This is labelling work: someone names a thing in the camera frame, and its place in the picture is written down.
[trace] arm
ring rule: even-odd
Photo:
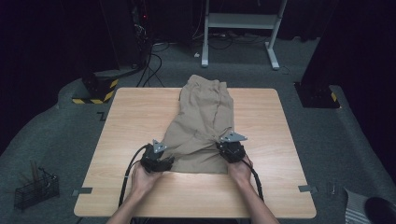
[[[245,157],[247,163],[253,163]],[[271,210],[267,207],[265,202],[259,198],[253,186],[250,184],[251,172],[250,169],[241,161],[236,163],[227,163],[228,174],[233,179],[233,182],[239,189],[242,198],[250,213],[252,223],[279,223]]]
[[[113,216],[108,220],[107,224],[111,223],[130,223],[136,207],[144,199],[144,197],[154,187],[155,182],[163,173],[148,174],[140,164],[137,162],[132,173],[132,190],[125,198],[122,205],[117,209]]]

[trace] shelf leg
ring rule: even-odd
[[[209,26],[209,0],[206,0],[204,44],[202,46],[202,67],[209,66],[209,47],[207,44],[208,33],[209,33],[208,26]]]
[[[279,70],[279,63],[277,62],[277,58],[275,56],[274,53],[274,43],[276,40],[276,36],[277,36],[277,32],[279,31],[279,26],[280,23],[282,22],[282,18],[283,18],[283,12],[285,11],[285,7],[287,4],[288,0],[282,0],[282,3],[280,4],[280,9],[277,13],[277,18],[276,18],[276,22],[274,25],[274,30],[271,33],[271,39],[270,42],[265,42],[265,49],[267,50],[268,53],[268,57],[270,58],[271,61],[271,65],[273,67],[274,70]]]

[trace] black cable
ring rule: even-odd
[[[221,6],[220,6],[220,8],[219,8],[219,13],[221,13],[222,7],[223,7],[223,6],[224,6],[224,0],[222,1]]]
[[[223,48],[217,48],[217,47],[214,47],[214,46],[212,46],[212,45],[210,45],[209,43],[207,44],[210,48],[212,48],[212,49],[227,49],[227,48],[229,48],[232,44],[233,44],[233,37],[231,36],[231,35],[229,35],[229,34],[227,34],[227,36],[228,36],[228,38],[227,39],[223,39],[222,41],[227,41],[227,40],[229,40],[229,39],[231,39],[231,41],[229,42],[229,44],[227,45],[227,46],[225,46],[225,47],[223,47]]]
[[[161,83],[161,85],[163,86],[163,87],[165,87],[164,85],[163,85],[163,82],[160,80],[160,78],[157,76],[157,74],[155,75],[155,77],[160,81],[160,83]]]
[[[245,156],[247,156],[248,163],[250,163],[250,166],[253,167],[253,164],[251,164],[251,160],[250,160],[250,158],[248,157],[248,154],[245,153]]]
[[[197,34],[197,32],[199,30],[199,27],[201,26],[202,15],[204,14],[203,11],[204,11],[204,0],[201,1],[201,12],[200,12],[200,16],[199,16],[199,22],[197,25],[197,29],[195,30],[194,34],[192,35],[192,38],[194,38],[194,36]]]
[[[164,51],[164,50],[166,50],[166,49],[169,49],[169,47],[171,46],[171,44],[169,43],[169,41],[166,41],[166,42],[164,42],[164,43],[166,43],[166,47],[165,47],[164,49],[153,50],[152,52],[157,53],[157,52],[161,52],[161,51]]]
[[[149,80],[156,76],[157,72],[160,70],[160,68],[163,66],[163,60],[161,59],[160,56],[158,56],[157,54],[151,54],[152,56],[157,57],[160,60],[160,65],[158,66],[158,68],[155,70],[155,72],[153,74],[151,74],[151,76],[148,77],[148,79],[146,79],[145,83],[143,83],[143,87],[146,86],[146,84],[149,82]]]
[[[248,164],[246,161],[242,160],[242,162],[250,169],[251,173],[254,176],[254,179],[256,180],[256,185],[257,185],[257,191],[259,192],[259,197],[264,201],[264,197],[262,196],[262,182],[260,182],[259,175],[256,173],[256,171],[253,169],[251,164]]]
[[[142,82],[143,76],[144,76],[145,73],[146,73],[146,70],[148,70],[148,68],[149,68],[149,62],[151,61],[151,52],[152,52],[152,46],[151,46],[151,48],[150,48],[150,50],[149,50],[148,62],[147,62],[147,64],[146,64],[145,70],[143,71],[142,76],[140,76],[140,79],[139,79],[139,81],[137,82],[136,87],[139,87],[140,82]]]
[[[154,71],[152,71],[151,67],[148,66],[148,78],[147,78],[146,80],[148,80],[148,86],[149,86],[149,87],[151,87],[151,86],[149,85],[149,77],[150,77],[150,75],[151,75],[151,72],[154,72]]]
[[[254,37],[254,38],[251,39],[251,40],[234,40],[233,42],[234,42],[235,44],[257,44],[257,43],[260,43],[260,42],[265,41],[265,39],[264,39],[264,40],[256,41],[259,37],[260,37],[259,35],[256,35],[256,37]]]
[[[282,75],[288,75],[290,73],[290,69],[287,66],[281,66],[280,68],[286,68],[288,73],[282,73]]]
[[[77,220],[76,224],[80,223],[82,219],[83,219],[83,217],[80,217],[80,218]]]
[[[131,162],[128,165],[128,168],[125,171],[125,176],[124,176],[124,180],[122,182],[122,189],[121,189],[121,193],[120,193],[120,200],[119,200],[119,207],[122,205],[123,203],[123,197],[125,194],[125,189],[126,189],[126,184],[128,183],[128,178],[129,178],[129,173],[131,172],[131,168],[134,166],[134,159],[136,158],[136,156],[139,154],[139,152],[143,149],[145,149],[148,145],[144,145],[141,148],[139,148],[136,153],[134,154],[134,156],[131,159]]]

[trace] white metal shelf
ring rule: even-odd
[[[209,47],[208,31],[209,27],[217,28],[243,28],[243,29],[264,29],[273,30],[269,42],[265,42],[264,47],[268,53],[271,65],[274,70],[279,69],[279,63],[274,53],[274,43],[277,31],[282,21],[283,12],[288,0],[281,0],[280,9],[276,15],[257,15],[257,14],[228,14],[228,13],[209,13],[209,0],[206,0],[205,10],[205,35],[202,48],[202,67],[209,66]]]
[[[208,27],[274,29],[276,15],[210,13]]]

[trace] yellow and black tape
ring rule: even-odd
[[[334,92],[332,92],[332,100],[333,100],[334,102],[337,102],[337,96],[335,96]]]
[[[114,90],[116,89],[117,83],[119,82],[118,79],[115,79],[110,83],[110,86],[106,92],[104,92],[105,97],[103,99],[98,98],[73,98],[73,103],[77,105],[85,105],[85,104],[106,104],[110,101],[111,97],[114,94]]]

